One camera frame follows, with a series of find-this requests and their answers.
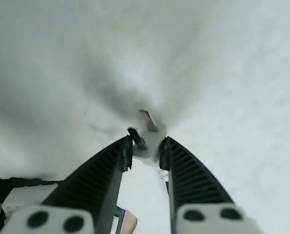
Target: gray object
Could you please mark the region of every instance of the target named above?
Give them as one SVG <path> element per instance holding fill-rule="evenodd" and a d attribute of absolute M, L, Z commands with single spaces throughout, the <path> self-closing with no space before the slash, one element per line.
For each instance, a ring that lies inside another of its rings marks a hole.
<path fill-rule="evenodd" d="M 262 234 L 254 220 L 232 203 L 186 204 L 176 215 L 177 234 Z"/>
<path fill-rule="evenodd" d="M 15 212 L 1 234 L 94 234 L 88 211 L 31 205 Z"/>

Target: white wall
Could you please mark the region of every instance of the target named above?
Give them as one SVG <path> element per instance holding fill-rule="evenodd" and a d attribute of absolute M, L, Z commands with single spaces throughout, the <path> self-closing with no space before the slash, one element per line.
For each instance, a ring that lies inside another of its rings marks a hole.
<path fill-rule="evenodd" d="M 290 232 L 290 1 L 0 1 L 0 176 L 64 178 L 149 109 Z"/>

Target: screw hole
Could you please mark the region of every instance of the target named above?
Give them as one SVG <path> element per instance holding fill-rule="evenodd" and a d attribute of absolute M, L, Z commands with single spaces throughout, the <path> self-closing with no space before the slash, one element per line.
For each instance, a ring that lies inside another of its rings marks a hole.
<path fill-rule="evenodd" d="M 203 221 L 204 215 L 198 210 L 186 211 L 184 218 L 190 221 Z"/>
<path fill-rule="evenodd" d="M 221 217 L 226 218 L 226 219 L 231 219 L 231 220 L 242 220 L 241 214 L 232 208 L 224 208 L 221 210 Z"/>
<path fill-rule="evenodd" d="M 33 213 L 27 221 L 29 228 L 38 228 L 46 223 L 48 219 L 48 213 L 45 211 L 38 211 Z"/>
<path fill-rule="evenodd" d="M 83 224 L 84 220 L 82 217 L 72 216 L 65 221 L 63 228 L 68 233 L 75 233 L 83 227 Z"/>

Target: small metal piece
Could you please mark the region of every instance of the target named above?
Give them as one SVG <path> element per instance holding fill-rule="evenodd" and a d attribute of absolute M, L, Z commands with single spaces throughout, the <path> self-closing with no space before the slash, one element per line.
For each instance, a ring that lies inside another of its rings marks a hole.
<path fill-rule="evenodd" d="M 137 130 L 135 128 L 128 128 L 128 132 L 130 133 L 130 136 L 132 137 L 133 141 L 136 144 L 136 147 L 138 150 L 148 150 L 148 147 L 144 141 L 144 139 L 139 135 Z"/>
<path fill-rule="evenodd" d="M 139 110 L 142 114 L 144 120 L 146 121 L 146 127 L 149 132 L 158 132 L 159 128 L 154 123 L 152 117 L 150 116 L 149 112 L 146 110 Z"/>

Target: white surface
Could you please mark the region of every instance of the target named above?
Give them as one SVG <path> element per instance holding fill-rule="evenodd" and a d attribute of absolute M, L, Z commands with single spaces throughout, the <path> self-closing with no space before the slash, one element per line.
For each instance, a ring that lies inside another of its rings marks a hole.
<path fill-rule="evenodd" d="M 241 220 L 221 218 L 224 208 L 237 210 Z M 191 221 L 184 218 L 187 211 L 197 210 L 203 214 L 204 220 Z M 239 207 L 230 203 L 221 204 L 187 204 L 177 212 L 176 230 L 178 234 L 262 234 L 255 222 L 247 217 Z"/>
<path fill-rule="evenodd" d="M 2 203 L 8 217 L 13 211 L 31 204 L 42 203 L 57 188 L 57 184 L 14 188 Z"/>
<path fill-rule="evenodd" d="M 64 178 L 140 108 L 290 233 L 290 1 L 0 1 L 1 177 Z"/>
<path fill-rule="evenodd" d="M 133 159 L 123 174 L 117 205 L 138 219 L 134 234 L 169 234 L 170 212 L 166 183 L 153 167 Z"/>

